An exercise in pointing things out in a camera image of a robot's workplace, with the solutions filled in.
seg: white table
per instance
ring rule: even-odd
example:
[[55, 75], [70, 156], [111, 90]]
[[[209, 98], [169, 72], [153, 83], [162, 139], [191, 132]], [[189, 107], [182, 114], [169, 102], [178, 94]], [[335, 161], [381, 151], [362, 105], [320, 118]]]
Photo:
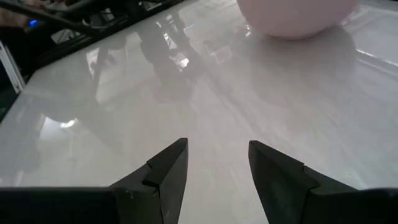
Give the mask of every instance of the white table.
[[398, 13], [377, 7], [296, 42], [252, 30], [235, 1], [146, 19], [35, 73], [0, 125], [0, 183], [109, 185], [188, 137], [180, 223], [265, 222], [252, 139], [398, 187]]

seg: metal frame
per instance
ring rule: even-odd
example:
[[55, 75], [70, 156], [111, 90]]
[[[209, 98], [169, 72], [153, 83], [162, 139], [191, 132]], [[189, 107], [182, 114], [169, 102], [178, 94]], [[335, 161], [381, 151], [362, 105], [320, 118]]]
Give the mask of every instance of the metal frame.
[[15, 63], [14, 57], [11, 55], [7, 46], [4, 45], [0, 40], [0, 60], [6, 73], [11, 81], [12, 87], [16, 93], [24, 91], [25, 81], [19, 71], [17, 63]]

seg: black plastic part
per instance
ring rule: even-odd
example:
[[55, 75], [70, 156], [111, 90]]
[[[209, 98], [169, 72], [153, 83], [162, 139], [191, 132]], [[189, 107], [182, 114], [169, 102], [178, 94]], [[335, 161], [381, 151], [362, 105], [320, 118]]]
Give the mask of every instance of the black plastic part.
[[258, 141], [254, 185], [270, 224], [398, 223], [398, 190], [356, 190]]
[[177, 224], [187, 168], [179, 139], [110, 187], [1, 188], [0, 223]]

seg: table surface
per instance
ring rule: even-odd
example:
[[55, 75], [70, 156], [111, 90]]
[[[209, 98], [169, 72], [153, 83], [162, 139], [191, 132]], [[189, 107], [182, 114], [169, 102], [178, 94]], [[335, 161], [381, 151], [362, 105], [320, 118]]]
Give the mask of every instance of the table surface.
[[359, 189], [398, 187], [398, 13], [386, 4], [283, 41], [235, 1], [185, 1], [69, 55], [35, 73], [0, 125], [0, 185], [110, 185], [187, 137], [180, 223], [265, 222], [253, 139]]

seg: blue light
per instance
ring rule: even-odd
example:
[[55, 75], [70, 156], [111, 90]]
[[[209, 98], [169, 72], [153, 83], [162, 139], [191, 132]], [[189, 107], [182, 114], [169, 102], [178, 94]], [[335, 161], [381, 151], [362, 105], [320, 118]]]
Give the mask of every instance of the blue light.
[[29, 21], [30, 26], [34, 26], [37, 23], [37, 20], [31, 20]]

